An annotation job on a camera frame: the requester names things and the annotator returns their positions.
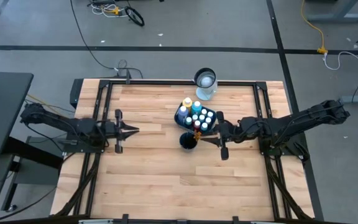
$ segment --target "wooden table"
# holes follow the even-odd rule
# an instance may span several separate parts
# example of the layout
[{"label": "wooden table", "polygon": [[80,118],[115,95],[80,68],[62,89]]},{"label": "wooden table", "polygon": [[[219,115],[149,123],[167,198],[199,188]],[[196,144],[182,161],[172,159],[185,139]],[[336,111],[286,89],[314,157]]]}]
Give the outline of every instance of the wooden table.
[{"label": "wooden table", "polygon": [[[76,118],[92,116],[98,83],[98,79],[84,80]],[[267,82],[267,86],[273,116],[288,115],[283,83]],[[238,216],[240,220],[273,220],[264,158],[256,140],[227,144],[227,161],[221,160],[216,146],[203,141],[191,153],[181,148],[179,137],[185,131],[174,122],[173,115],[185,97],[197,99],[195,90],[196,86],[189,85],[113,86],[109,118],[114,119],[114,110],[119,108],[124,121],[139,127],[140,132],[123,142],[123,154],[114,153],[114,139],[102,154],[92,218],[121,218],[128,213],[134,219],[232,220]],[[223,111],[232,123],[257,116],[254,93],[247,86],[219,86],[211,101],[201,103]],[[83,158],[77,153],[64,163],[52,214],[77,188]],[[313,217],[301,162],[294,156],[283,156],[282,164],[288,191]],[[87,191],[80,213],[85,210]],[[277,188],[276,192],[284,217]]]}]

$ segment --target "bottle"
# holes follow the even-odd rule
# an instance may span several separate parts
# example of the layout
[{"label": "bottle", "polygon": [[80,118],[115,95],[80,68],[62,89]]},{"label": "bottle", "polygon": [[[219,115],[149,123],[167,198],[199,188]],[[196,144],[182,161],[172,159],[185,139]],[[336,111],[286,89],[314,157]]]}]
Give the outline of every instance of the bottle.
[{"label": "bottle", "polygon": [[214,113],[208,112],[207,116],[212,119],[214,117]]},{"label": "bottle", "polygon": [[182,105],[185,106],[188,110],[188,112],[191,112],[191,106],[192,106],[193,102],[189,97],[186,97],[183,101],[182,101]]},{"label": "bottle", "polygon": [[194,131],[199,131],[200,130],[200,125],[201,125],[200,121],[195,121],[194,122]]},{"label": "bottle", "polygon": [[201,123],[203,123],[204,121],[205,121],[205,116],[204,115],[199,115],[198,116],[198,120],[201,122]]},{"label": "bottle", "polygon": [[191,117],[187,117],[185,123],[187,126],[191,126],[191,124],[193,124],[193,119]]},{"label": "bottle", "polygon": [[201,125],[201,130],[202,131],[206,131],[208,129],[208,124],[207,123],[203,123],[202,125]]},{"label": "bottle", "polygon": [[201,106],[201,103],[199,101],[196,101],[191,106],[191,113],[200,115],[201,109],[203,109],[203,107]]},{"label": "bottle", "polygon": [[188,115],[189,111],[187,110],[186,106],[181,106],[178,110],[178,122],[183,124],[185,119]]},{"label": "bottle", "polygon": [[211,118],[205,118],[205,123],[207,123],[208,125],[210,125],[212,122]]},{"label": "bottle", "polygon": [[202,110],[201,110],[201,114],[204,115],[204,116],[207,116],[207,115],[206,115],[206,109],[202,109]]},{"label": "bottle", "polygon": [[194,114],[192,118],[193,118],[193,122],[196,122],[198,120],[197,114]]}]

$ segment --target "concrete floor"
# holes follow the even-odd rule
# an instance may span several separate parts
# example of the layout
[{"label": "concrete floor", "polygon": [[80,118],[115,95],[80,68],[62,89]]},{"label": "concrete floor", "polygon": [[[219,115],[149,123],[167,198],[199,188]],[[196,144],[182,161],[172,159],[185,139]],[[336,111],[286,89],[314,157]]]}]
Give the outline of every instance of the concrete floor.
[{"label": "concrete floor", "polygon": [[[308,1],[305,11],[327,12],[340,7],[344,1],[336,4]],[[123,18],[94,15],[86,7],[87,3],[87,0],[73,0],[88,45],[277,48],[265,1],[131,1],[132,7],[143,15],[144,27]],[[273,0],[283,45],[286,49],[317,49],[321,44],[319,33],[302,21],[300,4],[301,1]],[[358,12],[358,4],[352,11]],[[319,26],[324,30],[329,50],[354,49],[358,24]],[[0,16],[0,45],[83,46],[83,43],[69,0],[10,0]],[[126,59],[128,66],[141,69],[145,78],[191,78],[199,68],[210,67],[219,79],[284,81],[278,54],[118,51],[94,54],[110,66]],[[338,71],[328,70],[321,58],[321,55],[287,54],[301,110],[327,99],[349,95],[358,84],[355,58],[341,57],[342,67]],[[336,58],[328,56],[332,67],[337,65]],[[70,108],[68,100],[74,78],[115,75],[100,67],[89,52],[57,50],[0,50],[0,72],[33,73],[30,94],[65,108]],[[358,223],[358,105],[347,105],[346,109],[352,116],[344,124],[319,126],[307,131],[306,137],[324,219]],[[44,125],[34,128],[48,136],[61,134]],[[14,126],[12,136],[15,138],[25,140],[28,135],[36,136],[20,123]],[[13,201],[22,208],[52,187],[20,185]],[[52,199],[53,194],[10,220],[46,217]]]}]

